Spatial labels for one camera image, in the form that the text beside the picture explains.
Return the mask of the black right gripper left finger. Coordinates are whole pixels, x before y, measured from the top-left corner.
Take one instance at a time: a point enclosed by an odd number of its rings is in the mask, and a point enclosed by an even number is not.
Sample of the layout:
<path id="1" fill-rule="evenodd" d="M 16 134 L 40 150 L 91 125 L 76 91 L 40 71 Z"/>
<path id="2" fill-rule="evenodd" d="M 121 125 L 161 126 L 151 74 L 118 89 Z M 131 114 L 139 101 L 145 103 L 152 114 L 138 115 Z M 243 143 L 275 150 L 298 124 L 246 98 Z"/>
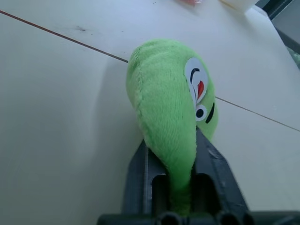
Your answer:
<path id="1" fill-rule="evenodd" d="M 122 212 L 163 213 L 170 209 L 169 196 L 167 171 L 142 141 L 128 166 Z"/>

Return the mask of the green plush toy with face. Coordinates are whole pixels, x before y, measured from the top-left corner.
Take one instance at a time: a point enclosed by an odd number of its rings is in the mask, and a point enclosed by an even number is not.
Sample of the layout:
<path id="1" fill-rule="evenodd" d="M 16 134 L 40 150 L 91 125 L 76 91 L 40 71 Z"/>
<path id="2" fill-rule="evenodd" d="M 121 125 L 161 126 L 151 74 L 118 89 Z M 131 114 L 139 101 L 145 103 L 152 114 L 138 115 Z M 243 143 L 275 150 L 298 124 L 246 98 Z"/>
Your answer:
<path id="1" fill-rule="evenodd" d="M 196 132 L 211 140 L 218 124 L 214 84 L 201 57 L 188 46 L 155 39 L 128 62 L 126 91 L 146 145 L 167 170 L 171 209 L 191 209 Z"/>

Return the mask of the white container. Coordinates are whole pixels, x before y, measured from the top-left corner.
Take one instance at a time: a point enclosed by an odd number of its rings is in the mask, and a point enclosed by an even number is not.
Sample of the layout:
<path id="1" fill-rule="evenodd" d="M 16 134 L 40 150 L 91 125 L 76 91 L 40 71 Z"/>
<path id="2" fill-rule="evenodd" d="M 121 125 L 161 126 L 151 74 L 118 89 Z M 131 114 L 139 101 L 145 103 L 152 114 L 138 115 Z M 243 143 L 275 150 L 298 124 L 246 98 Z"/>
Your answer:
<path id="1" fill-rule="evenodd" d="M 231 8 L 239 11 L 239 12 L 246 12 L 252 6 L 254 6 L 259 0 L 219 0 L 222 3 L 230 6 Z"/>

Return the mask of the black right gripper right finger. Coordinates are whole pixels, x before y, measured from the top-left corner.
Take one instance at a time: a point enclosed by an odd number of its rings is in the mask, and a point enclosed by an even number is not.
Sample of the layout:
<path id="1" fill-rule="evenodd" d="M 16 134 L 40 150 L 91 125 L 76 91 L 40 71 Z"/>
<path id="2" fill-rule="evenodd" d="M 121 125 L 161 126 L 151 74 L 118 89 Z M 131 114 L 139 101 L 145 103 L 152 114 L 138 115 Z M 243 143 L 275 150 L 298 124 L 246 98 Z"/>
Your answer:
<path id="1" fill-rule="evenodd" d="M 192 170 L 192 211 L 244 215 L 247 204 L 225 157 L 196 130 L 196 158 Z"/>

